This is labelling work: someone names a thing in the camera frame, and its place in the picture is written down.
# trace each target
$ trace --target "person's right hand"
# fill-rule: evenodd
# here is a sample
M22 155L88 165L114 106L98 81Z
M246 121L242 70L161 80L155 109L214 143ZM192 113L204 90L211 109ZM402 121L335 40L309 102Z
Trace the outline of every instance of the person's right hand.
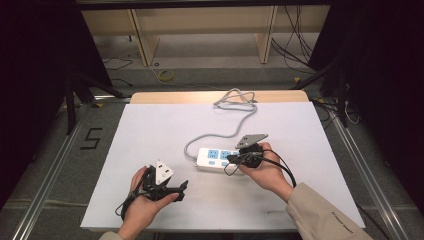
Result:
M267 142L259 143L263 150L272 150L271 145ZM271 151L264 151L264 158L280 163L280 159ZM240 165L240 171L251 177L261 188L269 190L277 194L285 202L288 201L293 188L287 182L282 169L278 166L262 161L257 168L249 168Z

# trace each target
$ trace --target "forearm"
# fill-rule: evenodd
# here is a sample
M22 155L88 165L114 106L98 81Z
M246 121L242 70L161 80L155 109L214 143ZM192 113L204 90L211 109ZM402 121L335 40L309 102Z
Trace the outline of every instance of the forearm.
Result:
M306 184L288 200L287 212L303 239L371 239L355 222Z

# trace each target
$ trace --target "power strip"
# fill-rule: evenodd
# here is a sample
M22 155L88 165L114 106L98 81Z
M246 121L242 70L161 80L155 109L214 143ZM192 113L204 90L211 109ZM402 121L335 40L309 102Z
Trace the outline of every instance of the power strip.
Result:
M232 174L232 173L243 174L240 170L237 169L237 166L235 164L229 164L227 160L228 155L236 155L236 154L239 154L239 152L234 150L222 150L222 149L216 149L216 148L200 148L199 154L197 155L196 166L199 169L205 170L205 171L213 171L213 172L221 172L221 173L225 173L226 171L228 174Z

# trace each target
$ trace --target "white table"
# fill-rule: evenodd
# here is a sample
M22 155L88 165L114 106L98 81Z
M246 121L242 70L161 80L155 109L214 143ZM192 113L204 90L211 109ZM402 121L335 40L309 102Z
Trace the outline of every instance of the white table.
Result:
M313 105L300 101L257 106L258 112L244 123L237 137L206 138L193 143L189 152L196 155L200 147L234 149L245 134L267 133L265 140L283 157L298 183L305 182L365 227ZM127 105L81 227L93 231L118 229L122 220L115 209L127 196L131 177L140 167L154 165L160 159L175 172L169 187L185 180L189 184L184 200L163 209L147 230L294 231L285 203L274 194L247 176L198 170L184 155L189 140L208 132L232 133L245 114L217 110L204 103Z

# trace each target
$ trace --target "beige sleeve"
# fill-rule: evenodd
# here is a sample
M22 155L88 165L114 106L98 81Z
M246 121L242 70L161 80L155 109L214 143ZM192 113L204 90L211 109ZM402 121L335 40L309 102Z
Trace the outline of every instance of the beige sleeve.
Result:
M309 239L372 239L355 222L304 183L292 192L287 212Z
M123 240L121 236L114 232L107 232L102 235L100 240Z

